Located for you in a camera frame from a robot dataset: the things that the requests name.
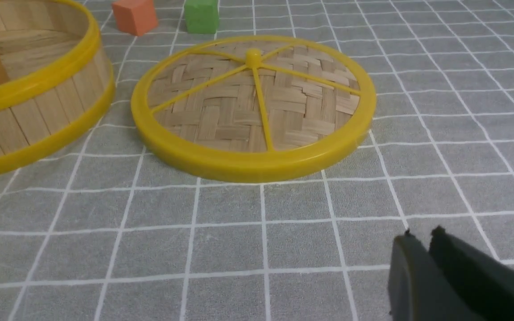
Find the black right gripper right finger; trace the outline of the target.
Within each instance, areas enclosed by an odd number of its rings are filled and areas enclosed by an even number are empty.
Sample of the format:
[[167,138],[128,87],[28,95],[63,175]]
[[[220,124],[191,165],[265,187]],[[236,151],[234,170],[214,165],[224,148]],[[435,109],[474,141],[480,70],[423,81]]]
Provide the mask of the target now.
[[429,254],[465,304],[486,321],[514,321],[514,270],[437,226]]

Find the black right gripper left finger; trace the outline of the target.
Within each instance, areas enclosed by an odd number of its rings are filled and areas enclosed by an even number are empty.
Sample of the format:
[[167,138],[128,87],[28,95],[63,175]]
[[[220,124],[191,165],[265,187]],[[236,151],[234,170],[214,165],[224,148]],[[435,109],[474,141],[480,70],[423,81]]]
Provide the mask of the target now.
[[387,290],[393,321],[483,320],[458,297],[409,229],[392,243]]

